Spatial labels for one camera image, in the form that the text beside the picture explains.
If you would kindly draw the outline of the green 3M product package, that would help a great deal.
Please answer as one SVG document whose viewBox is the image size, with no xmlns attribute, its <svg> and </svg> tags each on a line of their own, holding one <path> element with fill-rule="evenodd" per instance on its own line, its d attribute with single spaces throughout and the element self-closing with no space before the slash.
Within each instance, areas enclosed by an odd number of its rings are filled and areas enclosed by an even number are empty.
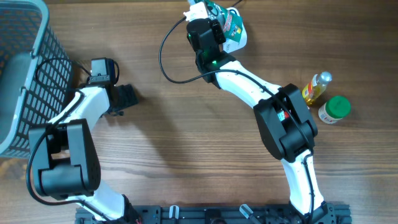
<svg viewBox="0 0 398 224">
<path fill-rule="evenodd" d="M 217 20 L 224 36 L 235 42 L 240 42 L 243 33 L 243 19 L 233 9 L 226 9 L 213 1 L 205 0 L 205 6 L 211 20 Z"/>
</svg>

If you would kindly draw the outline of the green lid white jar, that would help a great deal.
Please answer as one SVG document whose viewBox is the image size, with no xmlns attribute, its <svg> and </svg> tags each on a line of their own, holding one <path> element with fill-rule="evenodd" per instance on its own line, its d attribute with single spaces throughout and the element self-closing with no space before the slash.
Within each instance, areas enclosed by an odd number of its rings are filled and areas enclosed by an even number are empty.
<svg viewBox="0 0 398 224">
<path fill-rule="evenodd" d="M 351 103 L 343 96 L 334 96 L 318 110 L 318 117 L 326 124 L 335 124 L 351 112 Z"/>
</svg>

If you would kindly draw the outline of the yellow liquid bottle silver cap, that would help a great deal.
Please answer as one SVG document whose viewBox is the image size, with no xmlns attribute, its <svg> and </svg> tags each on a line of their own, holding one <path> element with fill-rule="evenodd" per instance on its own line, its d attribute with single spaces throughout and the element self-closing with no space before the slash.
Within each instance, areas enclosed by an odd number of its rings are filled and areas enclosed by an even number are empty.
<svg viewBox="0 0 398 224">
<path fill-rule="evenodd" d="M 315 100 L 326 90 L 331 81 L 332 74 L 330 72 L 321 72 L 319 74 L 315 74 L 302 90 L 302 96 L 306 104 L 311 106 Z"/>
</svg>

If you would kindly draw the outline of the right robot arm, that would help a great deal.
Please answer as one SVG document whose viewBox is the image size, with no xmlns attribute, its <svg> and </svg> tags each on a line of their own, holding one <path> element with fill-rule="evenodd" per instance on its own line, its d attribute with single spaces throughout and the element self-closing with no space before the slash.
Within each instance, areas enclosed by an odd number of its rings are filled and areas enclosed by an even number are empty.
<svg viewBox="0 0 398 224">
<path fill-rule="evenodd" d="M 217 20 L 190 21 L 187 39 L 203 79 L 234 94 L 253 109 L 265 148 L 282 162 L 293 209 L 306 223 L 319 221 L 325 202 L 313 167 L 318 130 L 299 89 L 293 84 L 280 87 L 265 82 L 220 50 L 226 39 Z"/>
</svg>

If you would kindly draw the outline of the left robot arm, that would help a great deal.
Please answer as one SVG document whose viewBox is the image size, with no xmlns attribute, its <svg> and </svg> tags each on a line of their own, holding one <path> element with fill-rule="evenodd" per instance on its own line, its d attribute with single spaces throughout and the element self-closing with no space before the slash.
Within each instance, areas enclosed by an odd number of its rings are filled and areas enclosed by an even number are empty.
<svg viewBox="0 0 398 224">
<path fill-rule="evenodd" d="M 88 78 L 48 123 L 29 129 L 25 181 L 30 196 L 47 206 L 75 203 L 76 223 L 141 223 L 129 199 L 101 179 L 91 130 L 104 115 L 122 116 L 138 103 L 132 85 L 118 85 L 120 68 L 111 58 L 94 58 Z"/>
</svg>

